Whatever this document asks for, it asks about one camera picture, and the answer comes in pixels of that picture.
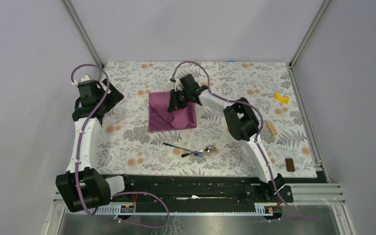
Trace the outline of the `purple cloth napkin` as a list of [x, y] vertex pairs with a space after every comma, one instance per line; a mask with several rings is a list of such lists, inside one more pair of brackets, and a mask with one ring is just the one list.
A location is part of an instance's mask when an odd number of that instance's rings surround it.
[[149, 94], [148, 131], [164, 132], [193, 129], [197, 127], [195, 106], [189, 103], [187, 107], [169, 112], [170, 92]]

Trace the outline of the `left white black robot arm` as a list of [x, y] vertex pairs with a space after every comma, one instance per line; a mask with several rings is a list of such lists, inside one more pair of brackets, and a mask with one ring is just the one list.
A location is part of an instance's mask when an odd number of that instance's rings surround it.
[[108, 79], [102, 82], [86, 80], [77, 83], [79, 98], [75, 101], [74, 143], [69, 165], [56, 177], [56, 187], [70, 212], [94, 214], [106, 206], [113, 196], [127, 201], [132, 188], [123, 176], [104, 178], [96, 169], [96, 149], [102, 120], [123, 98]]

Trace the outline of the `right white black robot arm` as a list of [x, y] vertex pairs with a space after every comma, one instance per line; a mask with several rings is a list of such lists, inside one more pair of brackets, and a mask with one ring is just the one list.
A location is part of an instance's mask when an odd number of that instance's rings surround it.
[[247, 99], [228, 100], [210, 91], [206, 85], [200, 86], [191, 74], [181, 78], [171, 78], [174, 88], [170, 91], [168, 111], [181, 110], [190, 103], [207, 106], [224, 115], [230, 135], [239, 141], [258, 171], [258, 178], [265, 183], [261, 188], [263, 199], [275, 201], [281, 194], [285, 182], [268, 159], [260, 137], [260, 122]]

